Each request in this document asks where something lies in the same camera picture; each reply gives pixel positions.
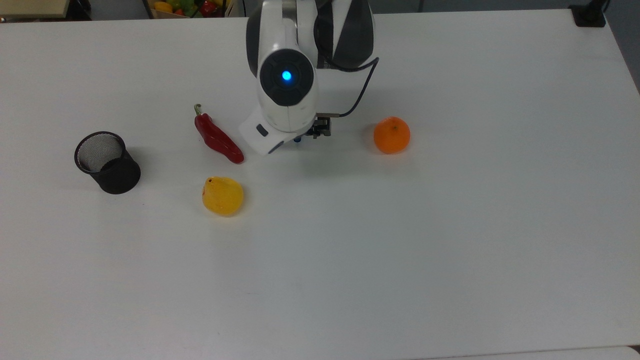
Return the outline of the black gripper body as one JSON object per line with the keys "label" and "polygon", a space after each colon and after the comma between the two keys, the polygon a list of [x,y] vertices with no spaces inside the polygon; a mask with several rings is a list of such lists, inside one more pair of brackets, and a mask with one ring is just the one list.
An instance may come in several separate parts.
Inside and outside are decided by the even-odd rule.
{"label": "black gripper body", "polygon": [[333,114],[317,114],[311,127],[302,136],[313,137],[313,139],[331,137],[332,117]]}

